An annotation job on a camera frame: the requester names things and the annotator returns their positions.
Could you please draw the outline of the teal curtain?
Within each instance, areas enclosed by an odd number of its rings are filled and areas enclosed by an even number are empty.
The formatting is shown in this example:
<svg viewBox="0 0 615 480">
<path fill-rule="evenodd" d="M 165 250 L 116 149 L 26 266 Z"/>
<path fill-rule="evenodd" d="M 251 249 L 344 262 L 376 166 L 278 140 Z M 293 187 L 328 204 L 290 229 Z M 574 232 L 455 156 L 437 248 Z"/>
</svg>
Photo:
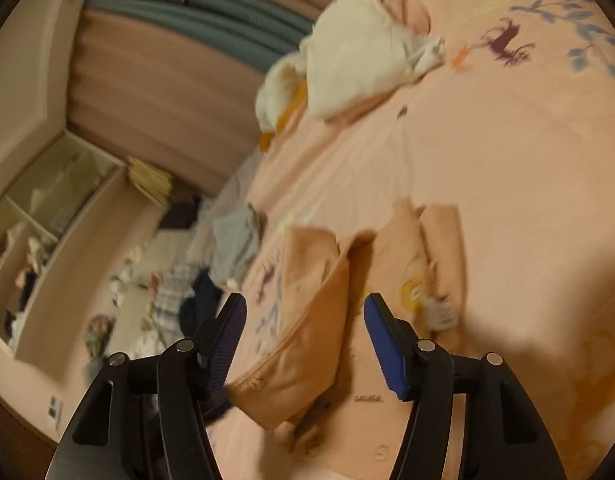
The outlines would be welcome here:
<svg viewBox="0 0 615 480">
<path fill-rule="evenodd" d="M 177 32 L 261 73 L 298 50 L 313 29 L 311 20 L 272 0 L 86 0 L 85 8 Z"/>
</svg>

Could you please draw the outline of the white wall shelf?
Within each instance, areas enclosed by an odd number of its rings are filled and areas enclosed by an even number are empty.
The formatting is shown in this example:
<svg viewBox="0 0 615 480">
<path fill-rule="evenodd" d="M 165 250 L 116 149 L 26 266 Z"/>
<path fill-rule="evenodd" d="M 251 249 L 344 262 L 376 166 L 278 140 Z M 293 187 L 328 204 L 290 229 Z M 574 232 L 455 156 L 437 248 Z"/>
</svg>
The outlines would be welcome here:
<svg viewBox="0 0 615 480">
<path fill-rule="evenodd" d="M 33 362 L 62 273 L 126 185 L 126 164 L 64 132 L 0 196 L 0 347 Z"/>
</svg>

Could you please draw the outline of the peach duck print baby shirt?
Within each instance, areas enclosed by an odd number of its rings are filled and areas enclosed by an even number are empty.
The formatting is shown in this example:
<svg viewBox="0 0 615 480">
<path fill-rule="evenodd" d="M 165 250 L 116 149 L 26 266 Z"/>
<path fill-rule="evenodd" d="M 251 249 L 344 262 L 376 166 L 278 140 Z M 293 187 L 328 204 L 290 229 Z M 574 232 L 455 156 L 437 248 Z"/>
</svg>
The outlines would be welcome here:
<svg viewBox="0 0 615 480">
<path fill-rule="evenodd" d="M 409 408 L 390 392 L 363 319 L 377 292 L 422 338 L 456 352 L 467 297 L 458 209 L 400 200 L 379 231 L 291 228 L 278 292 L 258 296 L 230 400 L 272 444 L 351 479 L 387 478 Z"/>
</svg>

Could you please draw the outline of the small stuffed toys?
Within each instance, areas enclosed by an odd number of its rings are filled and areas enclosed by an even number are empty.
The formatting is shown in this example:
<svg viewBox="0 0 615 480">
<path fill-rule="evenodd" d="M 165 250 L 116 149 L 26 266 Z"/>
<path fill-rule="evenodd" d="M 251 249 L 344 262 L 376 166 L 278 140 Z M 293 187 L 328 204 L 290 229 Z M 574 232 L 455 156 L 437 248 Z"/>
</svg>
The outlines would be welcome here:
<svg viewBox="0 0 615 480">
<path fill-rule="evenodd" d="M 123 258 L 121 270 L 109 278 L 111 301 L 117 309 L 122 307 L 130 286 L 144 287 L 144 280 L 140 278 L 138 268 L 146 249 L 146 244 L 133 247 Z"/>
</svg>

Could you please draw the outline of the pink beige curtain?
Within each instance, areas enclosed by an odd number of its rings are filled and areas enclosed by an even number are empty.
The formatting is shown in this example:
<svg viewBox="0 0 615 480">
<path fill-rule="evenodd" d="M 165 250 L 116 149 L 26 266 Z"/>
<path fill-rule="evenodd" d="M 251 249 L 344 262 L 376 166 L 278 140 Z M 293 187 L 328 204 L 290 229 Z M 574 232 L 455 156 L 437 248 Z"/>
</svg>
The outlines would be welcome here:
<svg viewBox="0 0 615 480">
<path fill-rule="evenodd" d="M 331 0 L 272 1 L 313 22 Z M 177 32 L 84 6 L 68 126 L 213 194 L 255 148 L 254 99 L 265 73 Z"/>
</svg>

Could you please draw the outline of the white folded clothes pile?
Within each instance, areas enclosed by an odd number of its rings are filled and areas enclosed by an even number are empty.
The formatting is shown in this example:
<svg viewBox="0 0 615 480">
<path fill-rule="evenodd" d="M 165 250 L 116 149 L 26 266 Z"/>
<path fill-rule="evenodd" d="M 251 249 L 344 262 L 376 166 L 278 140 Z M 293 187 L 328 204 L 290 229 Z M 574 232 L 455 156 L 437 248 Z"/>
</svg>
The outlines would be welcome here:
<svg viewBox="0 0 615 480">
<path fill-rule="evenodd" d="M 412 84 L 445 58 L 419 0 L 333 0 L 301 43 L 307 108 L 331 120 Z"/>
</svg>

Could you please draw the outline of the grey garment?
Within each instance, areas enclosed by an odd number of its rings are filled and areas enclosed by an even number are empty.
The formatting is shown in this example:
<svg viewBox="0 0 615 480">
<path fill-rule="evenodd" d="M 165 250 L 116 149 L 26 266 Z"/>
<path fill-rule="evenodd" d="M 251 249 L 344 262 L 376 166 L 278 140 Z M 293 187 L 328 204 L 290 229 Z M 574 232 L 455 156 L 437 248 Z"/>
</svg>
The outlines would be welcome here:
<svg viewBox="0 0 615 480">
<path fill-rule="evenodd" d="M 216 248 L 210 266 L 213 283 L 238 288 L 260 251 L 260 218 L 250 204 L 243 204 L 213 221 Z"/>
</svg>

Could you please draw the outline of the plaid grey pillow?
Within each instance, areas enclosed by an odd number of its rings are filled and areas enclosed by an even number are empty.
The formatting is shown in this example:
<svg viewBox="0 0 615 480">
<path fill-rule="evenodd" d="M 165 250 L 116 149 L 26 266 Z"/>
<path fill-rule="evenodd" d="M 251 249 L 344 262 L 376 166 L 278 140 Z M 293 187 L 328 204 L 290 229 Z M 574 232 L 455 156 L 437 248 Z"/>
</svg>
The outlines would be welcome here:
<svg viewBox="0 0 615 480">
<path fill-rule="evenodd" d="M 199 273 L 199 266 L 179 263 L 170 270 L 150 275 L 149 315 L 166 346 L 182 337 L 180 309 L 185 301 L 196 296 L 193 284 Z"/>
</svg>

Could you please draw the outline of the yellow fringed lampshade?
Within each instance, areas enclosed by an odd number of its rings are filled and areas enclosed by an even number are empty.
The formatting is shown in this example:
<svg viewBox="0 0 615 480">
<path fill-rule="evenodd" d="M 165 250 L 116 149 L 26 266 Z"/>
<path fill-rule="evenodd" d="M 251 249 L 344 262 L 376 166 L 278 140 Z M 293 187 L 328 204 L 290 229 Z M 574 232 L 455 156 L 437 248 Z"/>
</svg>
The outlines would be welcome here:
<svg viewBox="0 0 615 480">
<path fill-rule="evenodd" d="M 166 206 L 173 188 L 173 176 L 167 171 L 136 157 L 128 159 L 129 182 L 148 200 Z"/>
</svg>

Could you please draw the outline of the pink printed bed sheet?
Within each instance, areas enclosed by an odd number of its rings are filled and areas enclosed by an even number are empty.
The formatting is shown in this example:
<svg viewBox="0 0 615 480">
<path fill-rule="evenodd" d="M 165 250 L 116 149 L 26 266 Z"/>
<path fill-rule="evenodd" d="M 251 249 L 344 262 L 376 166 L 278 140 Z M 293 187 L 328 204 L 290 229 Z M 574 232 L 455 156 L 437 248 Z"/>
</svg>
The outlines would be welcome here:
<svg viewBox="0 0 615 480">
<path fill-rule="evenodd" d="M 338 240 L 393 207 L 453 205 L 467 297 L 455 354 L 500 354 L 565 474 L 615 440 L 615 31 L 595 0 L 419 0 L 445 62 L 367 112 L 295 111 L 257 169 L 265 236 L 242 292 L 278 292 L 291 228 Z M 230 382 L 238 376 L 232 362 Z M 211 429 L 226 479 L 350 479 L 272 444 L 234 404 Z"/>
</svg>

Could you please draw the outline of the dark navy garment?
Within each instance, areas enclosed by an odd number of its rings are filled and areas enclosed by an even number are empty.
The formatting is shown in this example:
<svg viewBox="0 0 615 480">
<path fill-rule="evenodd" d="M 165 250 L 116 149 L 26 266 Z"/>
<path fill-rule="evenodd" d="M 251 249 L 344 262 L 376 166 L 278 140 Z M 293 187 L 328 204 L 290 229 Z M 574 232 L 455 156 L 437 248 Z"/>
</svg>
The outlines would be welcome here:
<svg viewBox="0 0 615 480">
<path fill-rule="evenodd" d="M 202 269 L 192 283 L 192 296 L 180 307 L 178 321 L 181 333 L 192 337 L 205 321 L 216 317 L 224 292 L 210 278 L 208 269 Z"/>
</svg>

